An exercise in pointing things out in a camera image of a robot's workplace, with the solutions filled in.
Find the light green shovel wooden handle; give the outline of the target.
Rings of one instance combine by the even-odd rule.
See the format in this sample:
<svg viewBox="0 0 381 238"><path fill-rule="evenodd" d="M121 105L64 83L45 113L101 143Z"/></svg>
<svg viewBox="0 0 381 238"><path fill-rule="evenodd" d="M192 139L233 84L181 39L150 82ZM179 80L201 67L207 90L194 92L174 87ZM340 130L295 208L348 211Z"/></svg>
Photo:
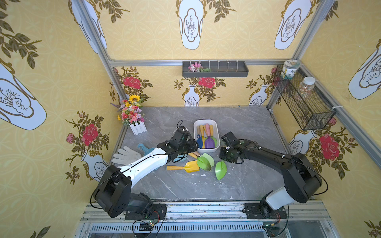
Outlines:
<svg viewBox="0 0 381 238"><path fill-rule="evenodd" d="M208 155L207 153L200 154L199 152L195 151L194 154L197 156L197 159L205 164L213 167L215 165L214 159Z"/></svg>

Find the green pointed trowel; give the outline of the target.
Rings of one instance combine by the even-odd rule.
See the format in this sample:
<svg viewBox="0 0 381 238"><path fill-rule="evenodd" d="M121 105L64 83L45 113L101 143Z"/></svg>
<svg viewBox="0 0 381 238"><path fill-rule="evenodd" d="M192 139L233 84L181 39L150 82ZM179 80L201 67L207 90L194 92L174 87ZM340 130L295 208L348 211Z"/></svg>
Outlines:
<svg viewBox="0 0 381 238"><path fill-rule="evenodd" d="M227 166L224 161L219 161L215 165L215 175L217 180L221 180L225 177L227 173Z"/></svg>

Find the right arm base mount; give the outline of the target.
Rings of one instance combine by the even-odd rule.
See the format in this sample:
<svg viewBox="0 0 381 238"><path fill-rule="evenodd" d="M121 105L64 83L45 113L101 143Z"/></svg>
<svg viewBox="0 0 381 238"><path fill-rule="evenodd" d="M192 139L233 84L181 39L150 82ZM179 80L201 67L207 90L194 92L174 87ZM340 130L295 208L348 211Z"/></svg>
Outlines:
<svg viewBox="0 0 381 238"><path fill-rule="evenodd" d="M246 214L247 219L287 219L287 210L282 206L274 210L267 203L265 198L260 202L245 203L242 212Z"/></svg>

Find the purple shovel pink handle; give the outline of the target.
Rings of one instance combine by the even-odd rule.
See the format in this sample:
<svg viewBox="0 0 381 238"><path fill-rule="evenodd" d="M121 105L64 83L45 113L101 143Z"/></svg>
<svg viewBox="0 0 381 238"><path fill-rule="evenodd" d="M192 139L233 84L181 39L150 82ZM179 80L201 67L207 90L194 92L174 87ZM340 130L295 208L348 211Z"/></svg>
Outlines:
<svg viewBox="0 0 381 238"><path fill-rule="evenodd" d="M214 140L211 138L209 124L205 124L204 129L205 129L206 135L207 135L207 138L205 139L205 147L206 147L206 149L214 149L215 143L214 143Z"/></svg>

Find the green wide shovel yellow handle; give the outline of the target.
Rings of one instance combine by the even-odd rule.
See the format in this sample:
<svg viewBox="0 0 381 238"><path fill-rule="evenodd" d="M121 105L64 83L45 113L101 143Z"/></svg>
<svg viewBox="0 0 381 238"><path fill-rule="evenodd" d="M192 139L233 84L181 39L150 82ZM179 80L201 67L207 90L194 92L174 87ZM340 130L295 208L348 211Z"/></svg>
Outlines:
<svg viewBox="0 0 381 238"><path fill-rule="evenodd" d="M189 156L197 159L197 165L202 170L211 171L212 166L211 166L210 162L205 157L196 155L195 153L189 153Z"/></svg>

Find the green trowel yellow handle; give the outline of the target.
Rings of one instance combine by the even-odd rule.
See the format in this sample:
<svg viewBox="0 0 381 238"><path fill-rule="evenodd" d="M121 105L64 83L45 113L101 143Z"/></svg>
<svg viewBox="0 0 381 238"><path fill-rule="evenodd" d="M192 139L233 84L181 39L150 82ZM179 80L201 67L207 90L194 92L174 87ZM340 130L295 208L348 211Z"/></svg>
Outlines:
<svg viewBox="0 0 381 238"><path fill-rule="evenodd" d="M209 125L210 137L214 139L214 128L213 125Z"/></svg>

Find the yellow scoop shovel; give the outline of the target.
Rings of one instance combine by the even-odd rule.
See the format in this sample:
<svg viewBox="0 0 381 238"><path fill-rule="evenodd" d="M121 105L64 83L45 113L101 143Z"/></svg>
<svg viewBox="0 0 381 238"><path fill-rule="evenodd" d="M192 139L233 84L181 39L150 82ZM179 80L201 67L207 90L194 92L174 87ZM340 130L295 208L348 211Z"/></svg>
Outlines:
<svg viewBox="0 0 381 238"><path fill-rule="evenodd" d="M197 160L189 161L185 164L185 166L166 166L166 170L168 171L176 171L176 170L185 170L188 173L198 172L200 170Z"/></svg>

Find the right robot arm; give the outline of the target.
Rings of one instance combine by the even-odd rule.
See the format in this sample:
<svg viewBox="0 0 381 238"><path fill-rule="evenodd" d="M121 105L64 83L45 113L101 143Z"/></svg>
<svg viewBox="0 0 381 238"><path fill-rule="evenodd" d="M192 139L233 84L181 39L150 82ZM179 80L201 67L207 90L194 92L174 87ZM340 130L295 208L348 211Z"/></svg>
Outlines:
<svg viewBox="0 0 381 238"><path fill-rule="evenodd" d="M232 132L222 136L224 146L219 158L229 163L252 160L268 166L283 176L284 186L268 193L261 205L268 213L290 203L306 203L322 186L323 179L304 154L284 154L260 146L257 142L238 139Z"/></svg>

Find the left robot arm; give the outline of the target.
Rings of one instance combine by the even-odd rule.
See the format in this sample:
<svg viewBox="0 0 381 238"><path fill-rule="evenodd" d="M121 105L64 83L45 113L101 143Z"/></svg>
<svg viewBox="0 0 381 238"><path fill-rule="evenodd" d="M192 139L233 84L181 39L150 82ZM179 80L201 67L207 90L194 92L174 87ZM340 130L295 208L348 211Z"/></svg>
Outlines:
<svg viewBox="0 0 381 238"><path fill-rule="evenodd" d="M197 149L196 140L184 126L180 126L170 140L158 144L146 156L120 168L109 166L91 196L101 209L115 218L128 210L133 196L131 189L138 181L178 156L188 155Z"/></svg>

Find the blue small trowel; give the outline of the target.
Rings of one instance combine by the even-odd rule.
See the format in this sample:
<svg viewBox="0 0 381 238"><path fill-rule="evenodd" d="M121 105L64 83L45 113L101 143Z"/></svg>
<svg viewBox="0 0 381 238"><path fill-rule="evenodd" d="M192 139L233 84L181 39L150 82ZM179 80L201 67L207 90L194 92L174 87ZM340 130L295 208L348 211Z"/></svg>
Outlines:
<svg viewBox="0 0 381 238"><path fill-rule="evenodd" d="M203 140L202 140L202 137L201 137L201 129L200 129L200 126L197 126L196 127L197 129L197 143L198 143L198 148L202 149L203 147Z"/></svg>

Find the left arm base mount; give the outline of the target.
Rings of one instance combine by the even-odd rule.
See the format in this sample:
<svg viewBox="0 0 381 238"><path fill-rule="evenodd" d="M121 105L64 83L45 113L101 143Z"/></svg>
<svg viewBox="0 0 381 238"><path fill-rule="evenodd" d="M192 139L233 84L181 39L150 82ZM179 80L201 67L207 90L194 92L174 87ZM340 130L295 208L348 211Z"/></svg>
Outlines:
<svg viewBox="0 0 381 238"><path fill-rule="evenodd" d="M143 193L131 194L130 202L125 210L125 220L157 220L165 219L167 205L154 203Z"/></svg>

